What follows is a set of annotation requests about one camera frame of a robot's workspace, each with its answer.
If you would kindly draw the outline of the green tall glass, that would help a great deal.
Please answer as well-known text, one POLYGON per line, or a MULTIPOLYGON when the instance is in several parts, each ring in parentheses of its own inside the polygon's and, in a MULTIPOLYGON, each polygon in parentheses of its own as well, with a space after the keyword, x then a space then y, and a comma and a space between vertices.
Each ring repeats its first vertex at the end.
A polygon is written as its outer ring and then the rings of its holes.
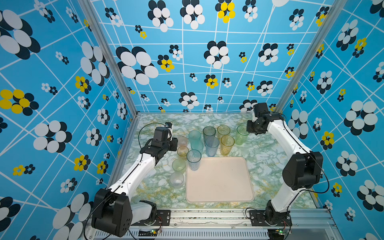
POLYGON ((239 125, 236 129, 235 144, 241 146, 247 140, 249 132, 246 125, 239 125))

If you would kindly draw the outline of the blue clear tall glass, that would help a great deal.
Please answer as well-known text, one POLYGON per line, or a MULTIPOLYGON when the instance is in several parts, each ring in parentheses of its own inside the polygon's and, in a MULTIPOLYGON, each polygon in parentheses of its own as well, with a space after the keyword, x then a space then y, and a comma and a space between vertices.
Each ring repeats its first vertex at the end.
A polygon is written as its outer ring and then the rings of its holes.
POLYGON ((196 171, 199 169, 201 158, 202 154, 198 150, 190 150, 187 153, 188 165, 192 171, 196 171))

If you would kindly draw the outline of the yellow tall glass front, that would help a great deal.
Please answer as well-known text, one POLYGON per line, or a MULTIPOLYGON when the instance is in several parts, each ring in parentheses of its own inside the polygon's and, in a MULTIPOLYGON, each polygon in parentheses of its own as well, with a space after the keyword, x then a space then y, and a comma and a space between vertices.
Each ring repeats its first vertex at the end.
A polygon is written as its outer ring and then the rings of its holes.
POLYGON ((227 156, 235 144, 235 139, 230 135, 225 135, 221 138, 221 154, 227 156))

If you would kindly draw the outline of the short pink dimpled cup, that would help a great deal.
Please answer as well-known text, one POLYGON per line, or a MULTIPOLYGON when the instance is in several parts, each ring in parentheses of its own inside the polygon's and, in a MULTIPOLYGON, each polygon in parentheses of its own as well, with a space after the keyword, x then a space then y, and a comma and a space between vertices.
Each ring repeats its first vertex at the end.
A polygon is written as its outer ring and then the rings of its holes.
POLYGON ((186 138, 186 137, 177 137, 178 139, 178 146, 181 147, 181 146, 187 146, 188 145, 188 142, 189 140, 186 138))

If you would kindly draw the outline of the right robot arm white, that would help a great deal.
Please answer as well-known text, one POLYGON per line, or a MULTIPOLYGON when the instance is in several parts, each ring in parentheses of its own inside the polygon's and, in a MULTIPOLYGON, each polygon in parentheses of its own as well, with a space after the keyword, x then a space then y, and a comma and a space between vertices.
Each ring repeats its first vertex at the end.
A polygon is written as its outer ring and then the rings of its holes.
POLYGON ((320 181, 324 158, 306 147, 289 129, 282 114, 270 112, 266 103, 254 105, 246 130, 255 135, 270 133, 290 158, 282 171, 284 182, 265 210, 266 222, 277 225, 289 216, 294 201, 320 181))

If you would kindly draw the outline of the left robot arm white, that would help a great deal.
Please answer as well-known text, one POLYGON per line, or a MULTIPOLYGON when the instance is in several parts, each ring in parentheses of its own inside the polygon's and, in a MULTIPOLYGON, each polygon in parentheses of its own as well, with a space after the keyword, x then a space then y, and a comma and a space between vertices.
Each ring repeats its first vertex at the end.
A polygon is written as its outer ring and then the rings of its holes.
POLYGON ((107 189, 100 189, 94 198, 92 228, 123 237, 132 224, 152 224, 157 218, 157 205, 150 201, 132 204, 132 196, 146 175, 168 152, 175 152, 178 139, 173 136, 173 124, 156 127, 154 137, 141 148, 134 164, 107 189))

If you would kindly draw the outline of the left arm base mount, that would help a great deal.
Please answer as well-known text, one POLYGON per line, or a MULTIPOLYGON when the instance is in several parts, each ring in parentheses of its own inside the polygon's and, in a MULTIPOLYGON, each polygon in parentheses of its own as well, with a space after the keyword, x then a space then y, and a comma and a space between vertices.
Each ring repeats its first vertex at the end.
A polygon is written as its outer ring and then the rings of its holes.
POLYGON ((169 226, 171 220, 171 210, 157 210, 156 217, 153 222, 148 222, 147 220, 139 221, 132 226, 169 226))

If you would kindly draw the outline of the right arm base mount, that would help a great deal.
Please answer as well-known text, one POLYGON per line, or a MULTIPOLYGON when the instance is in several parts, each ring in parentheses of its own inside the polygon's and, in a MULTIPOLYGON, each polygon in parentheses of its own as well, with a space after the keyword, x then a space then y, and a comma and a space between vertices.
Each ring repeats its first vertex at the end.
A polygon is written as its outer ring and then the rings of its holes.
POLYGON ((258 211, 254 209, 248 209, 246 213, 247 218, 251 221, 251 224, 253 227, 277 227, 277 228, 284 228, 284 227, 291 227, 292 226, 292 219, 291 218, 284 218, 282 220, 279 220, 275 224, 269 224, 266 221, 265 218, 265 211, 258 211))

